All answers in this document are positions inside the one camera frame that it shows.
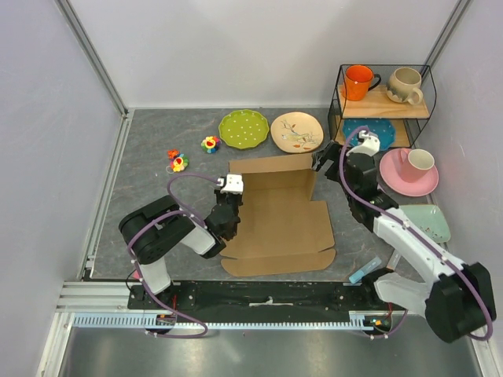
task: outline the orange mug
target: orange mug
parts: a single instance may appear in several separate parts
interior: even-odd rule
[[[400,177],[409,183],[419,181],[435,165],[431,153],[424,149],[402,148],[398,153],[398,160],[402,165]]]
[[[377,82],[370,86],[372,80]],[[360,101],[369,90],[374,89],[380,83],[380,75],[374,74],[372,69],[365,65],[351,65],[344,73],[344,87],[342,94],[349,101]]]

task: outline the pink plate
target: pink plate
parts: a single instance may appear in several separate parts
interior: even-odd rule
[[[435,190],[439,184],[439,171],[433,167],[419,181],[409,183],[403,181],[398,172],[400,149],[393,149],[384,155],[380,161],[380,175],[388,186],[396,192],[406,196],[425,196]]]

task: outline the green polka dot plate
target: green polka dot plate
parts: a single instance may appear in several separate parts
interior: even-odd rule
[[[236,110],[223,117],[218,126],[220,138],[233,148],[254,148],[267,139],[269,124],[265,116],[252,110]]]

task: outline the plate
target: plate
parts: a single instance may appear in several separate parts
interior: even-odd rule
[[[434,204],[400,206],[410,221],[434,242],[450,240],[450,229],[442,210]]]
[[[399,149],[393,149],[380,161],[380,175],[391,189],[405,196],[425,196],[439,184],[439,171],[433,167],[419,181],[405,182],[399,175],[401,164],[398,160]]]
[[[343,124],[344,137],[348,137],[353,130],[360,126],[367,126],[370,132],[377,135],[380,150],[386,151],[395,142],[396,130],[388,119],[345,119]],[[351,139],[350,145],[358,145],[358,137]]]
[[[287,153],[312,152],[323,142],[321,124],[305,112],[278,116],[270,125],[274,144]]]
[[[218,131],[220,131],[220,138],[228,146],[250,149],[267,139],[269,124],[259,112],[236,110],[223,117]]]

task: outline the mug handle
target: mug handle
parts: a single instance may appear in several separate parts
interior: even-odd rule
[[[412,93],[407,97],[407,102],[410,104],[420,104],[421,101],[423,100],[423,92],[421,89],[413,88]]]
[[[377,82],[372,85],[371,87],[369,87],[369,90],[372,90],[374,89],[376,86],[378,86],[380,84],[380,75],[378,75],[377,73],[374,75],[374,78],[377,78]]]
[[[403,165],[405,163],[405,161],[407,160],[407,157],[409,157],[409,153],[410,153],[409,149],[400,148],[400,150],[398,151],[398,160],[400,161],[400,165]]]

